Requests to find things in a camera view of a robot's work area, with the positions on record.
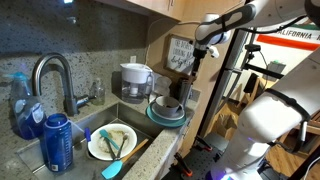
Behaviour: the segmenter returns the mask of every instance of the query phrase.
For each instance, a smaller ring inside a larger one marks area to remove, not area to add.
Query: white plate
[[[161,117],[161,118],[163,118],[163,119],[171,120],[171,121],[176,121],[176,120],[179,120],[179,119],[183,118],[183,116],[184,116],[184,110],[181,109],[181,107],[179,107],[178,111],[177,111],[176,113],[174,113],[172,116],[170,116],[170,117],[163,116],[163,115],[159,114],[159,113],[155,110],[154,104],[155,104],[155,103],[151,103],[151,104],[150,104],[150,105],[151,105],[151,110],[152,110],[152,112],[153,112],[155,115],[157,115],[157,116],[159,116],[159,117]]]
[[[120,158],[129,154],[137,144],[137,134],[134,130],[124,124],[108,124],[100,127],[94,133],[91,134],[91,141],[88,143],[88,149],[90,153],[101,160],[112,160],[112,157],[109,153],[109,148],[107,142],[104,140],[104,137],[100,135],[100,130],[105,129],[109,133],[109,137],[120,147],[122,143],[122,137],[124,133],[128,133],[128,139],[125,141]],[[113,152],[117,155],[118,151],[112,146]]]

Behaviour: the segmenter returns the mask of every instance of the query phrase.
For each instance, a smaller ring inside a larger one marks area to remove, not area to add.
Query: cabinet door
[[[168,14],[170,0],[127,0],[133,4],[145,7],[160,14]]]
[[[182,20],[185,0],[170,0],[168,16]]]
[[[142,6],[151,11],[171,17],[176,20],[181,20],[185,0],[127,0],[133,4]]]

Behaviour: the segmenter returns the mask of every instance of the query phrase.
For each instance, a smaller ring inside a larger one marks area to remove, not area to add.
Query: tile backsplash
[[[131,55],[144,63],[148,18],[92,0],[2,0],[0,22],[1,74],[21,71],[31,78],[36,61],[57,52],[70,64],[76,96],[88,94],[97,76],[111,93],[112,73]],[[63,112],[62,80],[54,66],[42,73],[47,114]],[[10,108],[10,82],[0,77],[3,112]]]

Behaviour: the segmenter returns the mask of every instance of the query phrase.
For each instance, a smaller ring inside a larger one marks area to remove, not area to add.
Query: water filter pitcher
[[[122,100],[132,104],[142,103],[146,90],[154,87],[152,69],[144,64],[125,63],[121,65]]]

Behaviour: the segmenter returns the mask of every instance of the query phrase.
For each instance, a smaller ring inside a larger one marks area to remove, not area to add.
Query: teal plate
[[[155,123],[165,126],[165,127],[170,127],[170,128],[176,128],[176,127],[180,127],[182,125],[184,125],[184,123],[186,122],[187,118],[184,115],[182,118],[178,119],[178,120],[167,120],[164,118],[161,118],[159,116],[157,116],[151,109],[151,106],[149,105],[146,109],[146,114],[148,115],[148,117]]]

